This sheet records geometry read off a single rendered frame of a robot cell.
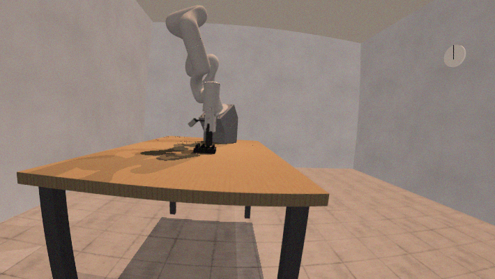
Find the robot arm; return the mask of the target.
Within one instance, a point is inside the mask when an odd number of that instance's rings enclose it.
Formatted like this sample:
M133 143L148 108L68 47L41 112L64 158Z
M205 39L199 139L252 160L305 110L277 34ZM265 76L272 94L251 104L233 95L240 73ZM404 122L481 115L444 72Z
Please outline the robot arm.
M191 6L169 14L166 18L166 26L170 33L183 39L185 44L188 53L185 71L191 77L190 87L195 100L203 103L203 111L218 113L216 116L220 116L228 110L228 106L222 104L220 83L215 82L219 61L215 55L206 53L197 28L197 25L201 27L206 20L205 7ZM207 76L203 79L205 74Z

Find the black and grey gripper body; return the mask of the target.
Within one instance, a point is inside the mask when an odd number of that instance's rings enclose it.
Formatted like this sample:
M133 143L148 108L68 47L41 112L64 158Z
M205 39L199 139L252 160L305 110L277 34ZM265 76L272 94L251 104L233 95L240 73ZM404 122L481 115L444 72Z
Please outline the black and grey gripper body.
M204 112L204 114L205 114L204 132L205 132L205 129L207 128L207 123L209 123L210 124L209 132L212 131L212 133L214 133L215 132L215 125L216 125L216 114L218 114L218 113Z

